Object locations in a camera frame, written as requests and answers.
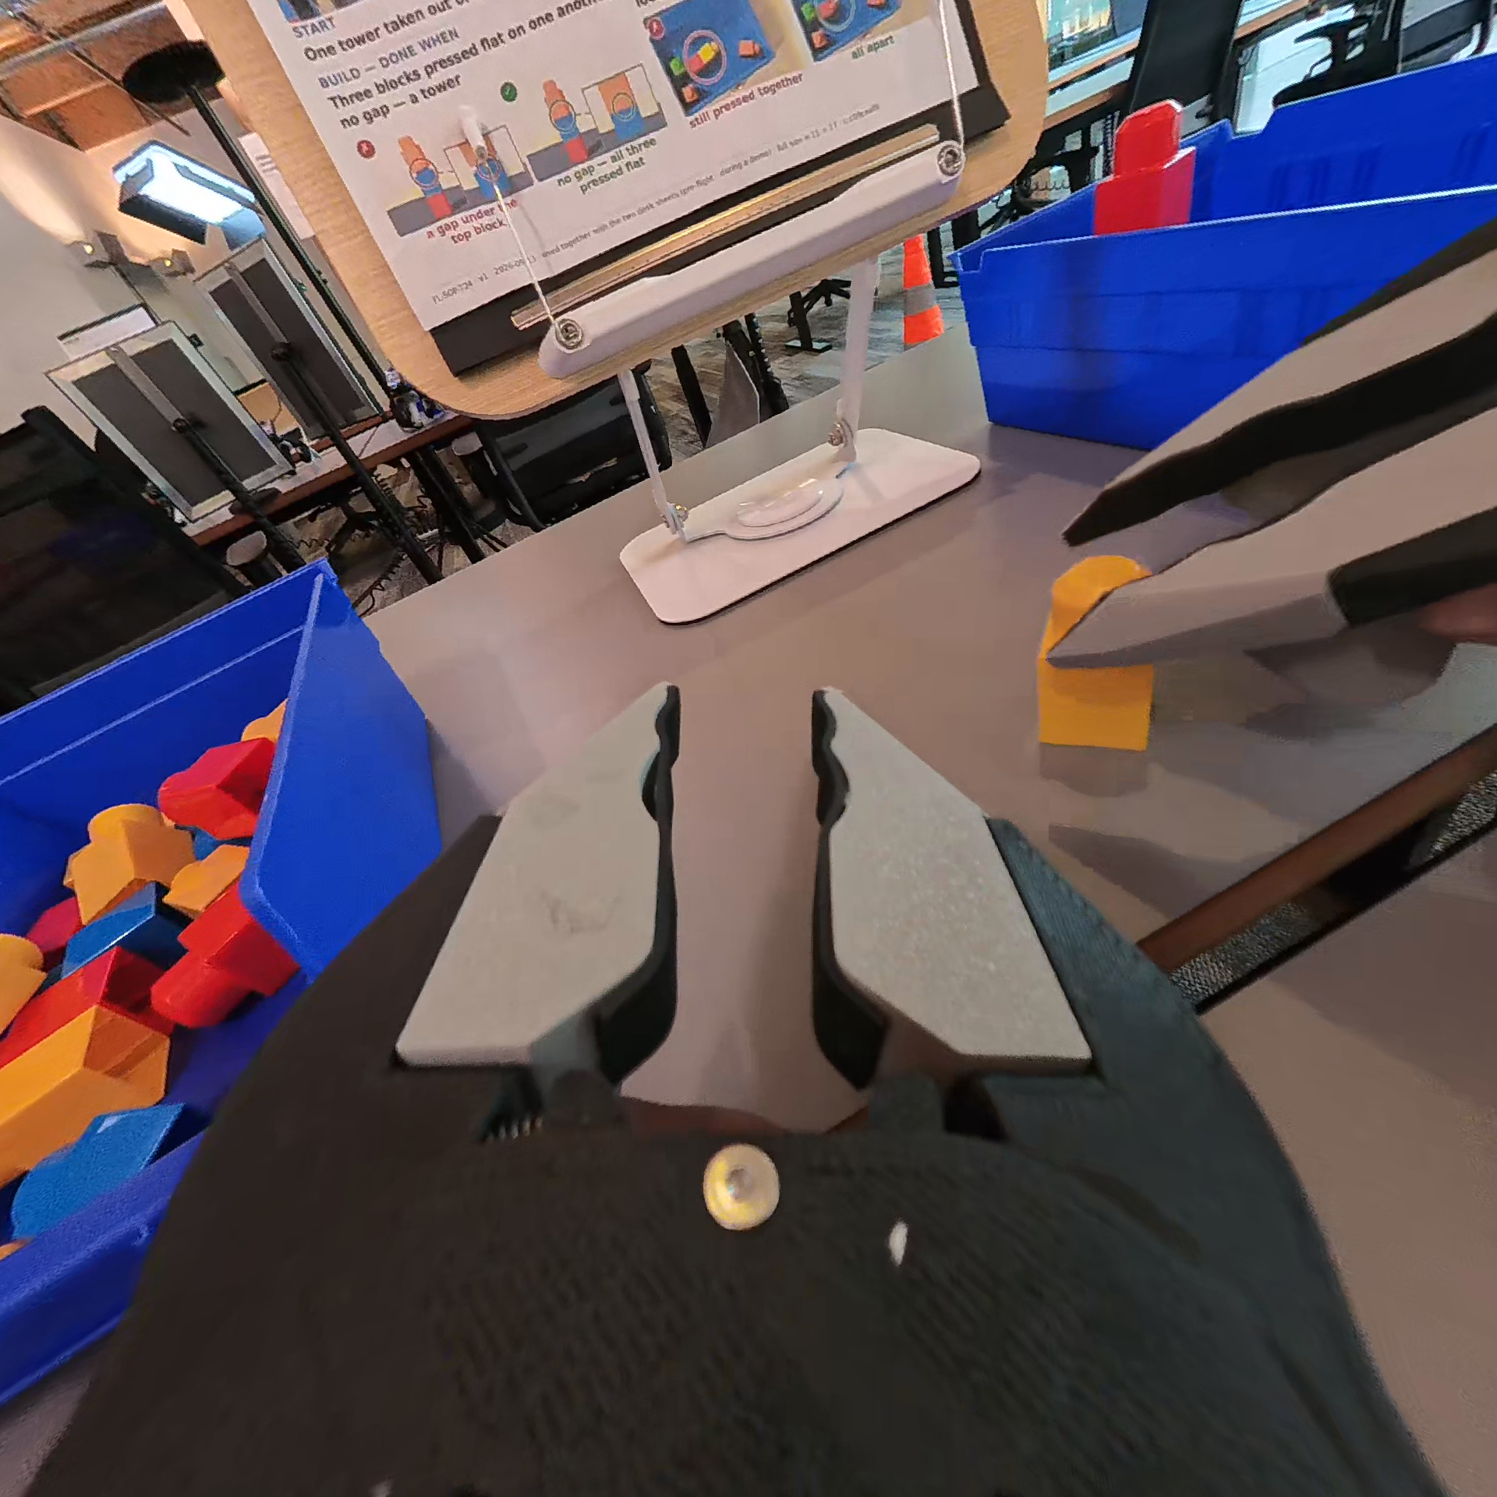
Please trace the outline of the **black floor lamp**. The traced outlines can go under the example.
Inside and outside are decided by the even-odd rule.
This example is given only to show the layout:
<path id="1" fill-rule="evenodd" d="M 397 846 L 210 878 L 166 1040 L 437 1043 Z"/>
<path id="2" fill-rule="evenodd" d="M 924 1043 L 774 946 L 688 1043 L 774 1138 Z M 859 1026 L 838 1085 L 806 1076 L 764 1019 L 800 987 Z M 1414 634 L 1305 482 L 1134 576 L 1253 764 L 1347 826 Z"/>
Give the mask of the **black floor lamp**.
<path id="1" fill-rule="evenodd" d="M 338 319 L 338 332 L 361 349 L 361 360 L 374 368 L 376 389 L 386 368 L 367 349 L 367 332 L 350 329 L 350 316 L 338 310 L 338 298 L 330 288 L 330 274 L 316 271 L 316 255 L 303 253 L 291 211 L 278 208 L 278 198 L 262 191 L 262 179 L 252 173 L 252 158 L 239 148 L 239 136 L 216 120 L 210 91 L 221 91 L 221 65 L 210 42 L 166 42 L 143 51 L 123 74 L 133 100 L 188 100 L 204 112 L 204 125 L 216 130 L 216 142 L 231 158 L 231 173 L 246 179 L 252 200 L 262 208 L 262 220 L 278 226 L 278 241 L 291 248 L 291 255 L 311 271 L 316 298 L 330 305 L 330 316 Z M 437 464 L 437 444 L 407 444 L 407 471 L 420 479 L 420 494 L 437 504 L 439 531 L 462 538 L 465 561 L 483 561 L 483 532 L 471 531 L 471 508 L 462 494 L 462 482 Z"/>

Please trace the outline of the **orange mega block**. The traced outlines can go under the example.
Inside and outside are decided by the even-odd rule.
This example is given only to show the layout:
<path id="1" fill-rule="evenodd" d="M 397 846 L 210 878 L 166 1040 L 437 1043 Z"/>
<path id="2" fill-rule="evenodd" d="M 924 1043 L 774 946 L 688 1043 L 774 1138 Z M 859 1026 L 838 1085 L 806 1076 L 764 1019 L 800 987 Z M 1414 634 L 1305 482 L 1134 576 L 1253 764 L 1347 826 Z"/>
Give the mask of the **orange mega block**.
<path id="1" fill-rule="evenodd" d="M 1052 588 L 1037 641 L 1037 741 L 1142 751 L 1155 665 L 1052 665 L 1052 651 L 1117 588 L 1153 576 L 1138 561 L 1092 551 Z"/>

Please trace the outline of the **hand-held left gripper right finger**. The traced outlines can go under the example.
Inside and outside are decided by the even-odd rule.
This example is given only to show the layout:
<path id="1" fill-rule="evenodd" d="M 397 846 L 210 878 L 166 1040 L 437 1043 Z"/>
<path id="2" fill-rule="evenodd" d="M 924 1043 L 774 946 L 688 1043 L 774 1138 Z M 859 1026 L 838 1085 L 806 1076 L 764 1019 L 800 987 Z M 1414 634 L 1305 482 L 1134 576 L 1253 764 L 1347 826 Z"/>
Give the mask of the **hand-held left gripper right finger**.
<path id="1" fill-rule="evenodd" d="M 838 684 L 814 694 L 814 1040 L 885 1076 L 1082 1076 L 1092 1066 L 996 826 Z"/>

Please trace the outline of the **pile of mega blocks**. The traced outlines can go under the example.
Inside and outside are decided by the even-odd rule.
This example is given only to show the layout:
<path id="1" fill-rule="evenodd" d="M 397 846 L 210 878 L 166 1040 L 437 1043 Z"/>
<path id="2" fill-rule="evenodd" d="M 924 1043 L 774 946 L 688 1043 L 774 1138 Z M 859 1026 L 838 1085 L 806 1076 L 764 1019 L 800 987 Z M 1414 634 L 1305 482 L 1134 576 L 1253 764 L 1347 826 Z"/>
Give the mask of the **pile of mega blocks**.
<path id="1" fill-rule="evenodd" d="M 173 1040 L 291 987 L 291 946 L 246 907 L 281 718 L 291 701 L 152 801 L 99 808 L 60 898 L 0 928 L 6 1259 L 204 1129 L 195 1098 L 168 1098 Z"/>

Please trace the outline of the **person's right hand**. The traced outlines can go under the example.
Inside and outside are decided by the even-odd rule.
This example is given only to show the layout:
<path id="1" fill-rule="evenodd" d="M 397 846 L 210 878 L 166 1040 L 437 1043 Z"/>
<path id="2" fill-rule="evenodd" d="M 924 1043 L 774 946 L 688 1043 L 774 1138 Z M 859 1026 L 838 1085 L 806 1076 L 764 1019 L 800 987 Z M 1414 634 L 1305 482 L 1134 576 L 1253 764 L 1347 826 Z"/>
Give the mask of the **person's right hand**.
<path id="1" fill-rule="evenodd" d="M 1483 591 L 1456 591 L 1414 619 L 1442 641 L 1480 641 L 1497 651 L 1497 588 Z"/>

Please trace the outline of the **orange traffic cone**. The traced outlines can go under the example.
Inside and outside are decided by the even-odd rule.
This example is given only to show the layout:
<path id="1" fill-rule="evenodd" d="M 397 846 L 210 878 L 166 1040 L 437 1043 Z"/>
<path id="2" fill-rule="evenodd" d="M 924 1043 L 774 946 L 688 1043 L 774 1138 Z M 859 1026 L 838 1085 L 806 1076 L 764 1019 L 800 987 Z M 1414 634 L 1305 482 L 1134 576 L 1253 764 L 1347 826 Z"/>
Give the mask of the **orange traffic cone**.
<path id="1" fill-rule="evenodd" d="M 943 305 L 939 305 L 939 285 L 929 285 L 924 230 L 904 241 L 897 288 L 904 288 L 904 349 L 943 339 Z"/>

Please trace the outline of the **printed instruction sheet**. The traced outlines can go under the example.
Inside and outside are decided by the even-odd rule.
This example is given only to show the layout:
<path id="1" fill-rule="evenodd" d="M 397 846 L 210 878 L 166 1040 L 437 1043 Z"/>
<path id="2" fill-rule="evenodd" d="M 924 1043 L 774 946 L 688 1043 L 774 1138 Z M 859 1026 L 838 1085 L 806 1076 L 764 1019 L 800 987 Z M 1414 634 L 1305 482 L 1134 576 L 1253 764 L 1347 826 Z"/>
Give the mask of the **printed instruction sheet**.
<path id="1" fill-rule="evenodd" d="M 420 329 L 948 120 L 948 0 L 257 0 Z"/>

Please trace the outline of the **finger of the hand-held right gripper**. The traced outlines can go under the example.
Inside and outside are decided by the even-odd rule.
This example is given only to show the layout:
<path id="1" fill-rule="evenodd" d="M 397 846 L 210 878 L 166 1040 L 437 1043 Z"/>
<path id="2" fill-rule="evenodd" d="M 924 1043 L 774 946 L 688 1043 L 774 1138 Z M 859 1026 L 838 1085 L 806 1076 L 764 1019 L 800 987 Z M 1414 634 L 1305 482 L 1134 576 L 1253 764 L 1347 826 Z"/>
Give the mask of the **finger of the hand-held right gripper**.
<path id="1" fill-rule="evenodd" d="M 1347 624 L 1330 570 L 1350 561 L 1371 525 L 1350 493 L 1322 493 L 1279 525 L 1253 525 L 1170 561 L 1153 576 L 1106 591 L 1056 651 L 1052 665 L 1162 665 L 1253 655 L 1307 701 L 1380 702 L 1414 701 L 1449 665 L 1456 641 L 1414 619 Z"/>
<path id="2" fill-rule="evenodd" d="M 1228 494 L 1279 525 L 1340 479 L 1497 407 L 1497 271 L 1449 271 L 1364 310 L 1124 464 L 1067 546 Z"/>

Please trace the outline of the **black office chair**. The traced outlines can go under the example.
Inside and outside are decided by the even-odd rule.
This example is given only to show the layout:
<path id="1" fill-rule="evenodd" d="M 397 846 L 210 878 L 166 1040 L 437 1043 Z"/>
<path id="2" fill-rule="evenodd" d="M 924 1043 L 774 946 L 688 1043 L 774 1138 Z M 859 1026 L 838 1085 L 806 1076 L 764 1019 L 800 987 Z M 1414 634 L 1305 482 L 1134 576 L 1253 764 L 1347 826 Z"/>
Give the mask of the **black office chair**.
<path id="1" fill-rule="evenodd" d="M 604 378 L 580 396 L 547 402 L 523 420 L 471 420 L 471 479 L 502 508 L 502 525 L 552 531 L 631 482 L 645 479 L 641 436 L 631 420 L 631 396 L 641 407 L 651 464 L 664 471 L 664 420 L 645 381 Z"/>
<path id="2" fill-rule="evenodd" d="M 1330 39 L 1330 65 L 1279 91 L 1271 105 L 1322 100 L 1364 91 L 1401 72 L 1401 0 L 1350 0 L 1350 21 L 1330 21 L 1307 39 Z"/>
<path id="3" fill-rule="evenodd" d="M 1241 0 L 1153 0 L 1138 21 L 1117 120 L 1155 100 L 1177 100 L 1185 136 L 1203 130 L 1213 120 L 1231 34 L 1241 34 Z"/>
<path id="4" fill-rule="evenodd" d="M 0 436 L 0 708 L 246 600 L 59 407 Z"/>

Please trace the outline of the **grey framed panel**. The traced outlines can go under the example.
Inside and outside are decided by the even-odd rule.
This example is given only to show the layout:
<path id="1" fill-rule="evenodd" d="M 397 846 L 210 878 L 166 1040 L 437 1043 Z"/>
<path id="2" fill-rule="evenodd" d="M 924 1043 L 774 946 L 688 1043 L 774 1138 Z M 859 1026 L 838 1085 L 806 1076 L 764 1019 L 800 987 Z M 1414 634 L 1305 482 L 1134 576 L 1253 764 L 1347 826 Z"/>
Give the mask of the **grey framed panel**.
<path id="1" fill-rule="evenodd" d="M 335 418 L 335 427 L 386 418 L 343 349 L 323 329 L 316 305 L 262 253 L 262 241 L 204 271 L 195 288 L 252 349 L 252 368 L 262 368 L 311 438 L 330 438 L 323 418 Z"/>
<path id="2" fill-rule="evenodd" d="M 183 525 L 291 479 L 278 438 L 246 418 L 173 319 L 79 355 L 59 368 L 49 381 L 160 482 Z"/>

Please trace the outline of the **studio light panel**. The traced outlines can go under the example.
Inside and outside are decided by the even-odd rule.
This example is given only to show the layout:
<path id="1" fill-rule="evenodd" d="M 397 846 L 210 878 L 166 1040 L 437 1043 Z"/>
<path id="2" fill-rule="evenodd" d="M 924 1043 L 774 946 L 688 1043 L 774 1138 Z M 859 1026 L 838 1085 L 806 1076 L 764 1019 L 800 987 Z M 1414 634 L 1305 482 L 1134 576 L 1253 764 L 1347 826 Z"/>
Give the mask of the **studio light panel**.
<path id="1" fill-rule="evenodd" d="M 221 230 L 231 253 L 262 241 L 262 211 L 239 179 L 183 158 L 173 142 L 141 142 L 111 161 L 117 211 L 210 248 Z"/>

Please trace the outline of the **red mega block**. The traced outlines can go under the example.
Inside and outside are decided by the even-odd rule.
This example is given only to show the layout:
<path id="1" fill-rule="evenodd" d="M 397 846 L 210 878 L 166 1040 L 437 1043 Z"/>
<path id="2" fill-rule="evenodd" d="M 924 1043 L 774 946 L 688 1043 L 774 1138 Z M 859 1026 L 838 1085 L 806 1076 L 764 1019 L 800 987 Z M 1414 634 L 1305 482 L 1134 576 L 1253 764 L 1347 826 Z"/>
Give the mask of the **red mega block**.
<path id="1" fill-rule="evenodd" d="M 1114 130 L 1114 179 L 1092 184 L 1092 230 L 1185 226 L 1197 200 L 1197 142 L 1185 100 L 1153 100 Z"/>

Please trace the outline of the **blue plastic bin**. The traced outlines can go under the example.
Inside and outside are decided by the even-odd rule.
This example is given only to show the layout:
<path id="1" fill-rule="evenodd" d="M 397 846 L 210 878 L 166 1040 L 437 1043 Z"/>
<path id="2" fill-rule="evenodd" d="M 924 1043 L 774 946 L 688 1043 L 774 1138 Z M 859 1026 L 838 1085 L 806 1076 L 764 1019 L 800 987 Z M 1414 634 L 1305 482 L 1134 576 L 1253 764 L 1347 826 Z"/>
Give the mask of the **blue plastic bin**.
<path id="1" fill-rule="evenodd" d="M 1155 444 L 1497 211 L 1497 55 L 1191 136 L 1185 226 L 1092 230 L 1092 191 L 958 253 L 998 427 Z"/>
<path id="2" fill-rule="evenodd" d="M 246 907 L 298 973 L 239 1019 L 173 1040 L 168 1098 L 204 1129 L 141 1185 L 0 1266 L 0 1395 L 107 1341 L 216 1105 L 303 987 L 439 857 L 430 718 L 330 567 L 92 665 L 0 721 L 0 926 L 60 898 L 60 863 L 99 808 L 152 801 L 204 751 L 291 701 L 246 869 Z"/>

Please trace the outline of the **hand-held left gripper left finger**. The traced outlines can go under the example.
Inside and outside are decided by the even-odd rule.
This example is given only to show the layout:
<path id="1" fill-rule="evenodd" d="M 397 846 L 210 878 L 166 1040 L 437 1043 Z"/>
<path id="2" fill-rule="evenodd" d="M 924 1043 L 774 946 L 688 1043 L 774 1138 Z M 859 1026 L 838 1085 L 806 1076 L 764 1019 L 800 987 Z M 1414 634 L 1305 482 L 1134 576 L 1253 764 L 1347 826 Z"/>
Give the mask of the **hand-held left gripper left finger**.
<path id="1" fill-rule="evenodd" d="M 523 784 L 401 1019 L 407 1072 L 631 1085 L 680 1010 L 680 684 L 645 684 Z"/>

